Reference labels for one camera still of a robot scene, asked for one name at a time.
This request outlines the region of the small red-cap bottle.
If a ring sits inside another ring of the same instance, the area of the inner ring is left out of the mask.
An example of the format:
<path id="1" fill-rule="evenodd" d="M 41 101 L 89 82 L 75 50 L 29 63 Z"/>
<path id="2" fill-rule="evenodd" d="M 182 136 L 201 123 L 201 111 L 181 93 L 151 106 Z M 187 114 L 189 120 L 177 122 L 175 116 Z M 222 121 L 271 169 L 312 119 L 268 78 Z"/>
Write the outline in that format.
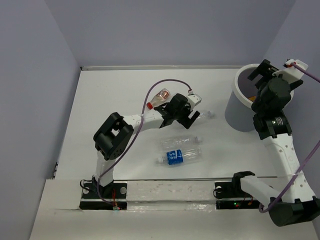
<path id="1" fill-rule="evenodd" d="M 168 89 L 163 88 L 161 91 L 159 91 L 153 98 L 150 100 L 146 106 L 149 110 L 152 110 L 155 107 L 160 106 L 163 104 L 169 97 L 171 96 L 171 93 Z"/>

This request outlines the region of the clear bottle white cap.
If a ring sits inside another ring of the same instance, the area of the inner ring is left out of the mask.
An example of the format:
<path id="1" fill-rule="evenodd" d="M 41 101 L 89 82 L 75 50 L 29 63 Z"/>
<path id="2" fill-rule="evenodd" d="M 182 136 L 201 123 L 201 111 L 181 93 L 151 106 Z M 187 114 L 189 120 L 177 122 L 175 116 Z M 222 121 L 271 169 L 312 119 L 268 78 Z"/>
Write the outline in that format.
<path id="1" fill-rule="evenodd" d="M 212 120 L 216 117 L 212 110 L 200 110 L 199 116 L 196 118 L 196 122 L 203 122 L 207 120 Z"/>

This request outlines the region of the clear crushed bottle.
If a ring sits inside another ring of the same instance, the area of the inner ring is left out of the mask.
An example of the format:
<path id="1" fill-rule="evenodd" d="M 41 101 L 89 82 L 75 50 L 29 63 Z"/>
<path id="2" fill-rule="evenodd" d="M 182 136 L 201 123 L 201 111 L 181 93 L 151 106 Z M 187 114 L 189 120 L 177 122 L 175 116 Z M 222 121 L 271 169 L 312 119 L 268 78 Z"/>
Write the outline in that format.
<path id="1" fill-rule="evenodd" d="M 203 137 L 195 135 L 180 135 L 163 138 L 159 141 L 159 146 L 162 150 L 173 150 L 196 146 L 203 142 Z"/>

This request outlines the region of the blue label water bottle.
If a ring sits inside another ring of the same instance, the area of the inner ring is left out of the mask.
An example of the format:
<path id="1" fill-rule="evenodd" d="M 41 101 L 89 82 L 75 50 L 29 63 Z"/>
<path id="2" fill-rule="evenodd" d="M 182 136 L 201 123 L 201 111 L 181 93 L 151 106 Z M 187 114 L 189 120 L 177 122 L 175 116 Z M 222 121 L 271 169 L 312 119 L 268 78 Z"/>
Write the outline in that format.
<path id="1" fill-rule="evenodd" d="M 177 148 L 164 152 L 156 159 L 158 165 L 178 166 L 198 162 L 202 158 L 200 147 Z"/>

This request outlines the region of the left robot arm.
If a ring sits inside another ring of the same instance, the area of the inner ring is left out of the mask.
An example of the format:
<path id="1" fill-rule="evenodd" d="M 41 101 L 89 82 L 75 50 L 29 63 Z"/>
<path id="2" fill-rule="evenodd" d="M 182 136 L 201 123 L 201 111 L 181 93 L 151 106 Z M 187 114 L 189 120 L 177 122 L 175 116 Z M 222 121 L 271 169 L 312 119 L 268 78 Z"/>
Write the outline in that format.
<path id="1" fill-rule="evenodd" d="M 110 194 L 113 182 L 113 168 L 116 160 L 128 151 L 131 138 L 136 139 L 140 132 L 161 129 L 178 122 L 189 129 L 200 115 L 194 108 L 202 98 L 197 94 L 184 96 L 175 94 L 169 102 L 154 107 L 142 114 L 122 116 L 112 113 L 93 136 L 97 150 L 97 165 L 93 175 L 93 191 L 104 198 Z"/>

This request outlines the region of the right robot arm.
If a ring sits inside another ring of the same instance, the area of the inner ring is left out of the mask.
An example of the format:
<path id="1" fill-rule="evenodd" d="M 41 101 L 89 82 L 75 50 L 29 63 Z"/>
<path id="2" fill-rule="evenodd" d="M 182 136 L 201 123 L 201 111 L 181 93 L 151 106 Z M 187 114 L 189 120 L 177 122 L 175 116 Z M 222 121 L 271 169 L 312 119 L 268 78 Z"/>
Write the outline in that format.
<path id="1" fill-rule="evenodd" d="M 320 199 L 303 173 L 319 144 L 303 162 L 294 148 L 293 132 L 283 109 L 292 100 L 292 92 L 303 84 L 308 65 L 298 59 L 288 59 L 283 69 L 264 59 L 248 75 L 257 89 L 255 97 L 247 98 L 236 86 L 235 95 L 253 111 L 253 125 L 268 150 L 276 176 L 287 182 L 282 191 L 264 183 L 251 171 L 233 175 L 230 190 L 235 196 L 248 194 L 259 201 L 260 213 L 268 213 L 272 222 L 283 227 L 311 222 L 320 215 Z"/>

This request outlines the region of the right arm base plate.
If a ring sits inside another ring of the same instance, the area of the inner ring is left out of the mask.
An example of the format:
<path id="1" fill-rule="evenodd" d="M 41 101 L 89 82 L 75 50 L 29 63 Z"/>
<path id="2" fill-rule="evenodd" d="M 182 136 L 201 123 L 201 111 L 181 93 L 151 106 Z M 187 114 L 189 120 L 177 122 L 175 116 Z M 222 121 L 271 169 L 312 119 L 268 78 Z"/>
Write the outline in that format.
<path id="1" fill-rule="evenodd" d="M 254 210 L 260 206 L 260 202 L 250 194 L 234 190 L 230 181 L 215 182 L 212 194 L 217 210 Z"/>

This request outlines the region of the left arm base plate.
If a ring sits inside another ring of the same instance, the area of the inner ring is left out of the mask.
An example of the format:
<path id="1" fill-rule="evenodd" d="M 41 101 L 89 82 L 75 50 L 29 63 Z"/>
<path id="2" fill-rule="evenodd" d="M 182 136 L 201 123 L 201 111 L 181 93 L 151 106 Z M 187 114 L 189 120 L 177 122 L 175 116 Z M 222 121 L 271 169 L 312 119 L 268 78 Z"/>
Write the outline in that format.
<path id="1" fill-rule="evenodd" d="M 120 211 L 127 209 L 127 187 L 125 181 L 113 181 L 105 187 L 99 187 L 100 197 L 97 190 L 97 182 L 93 180 L 81 180 L 82 188 L 79 208 L 81 210 L 108 210 Z"/>

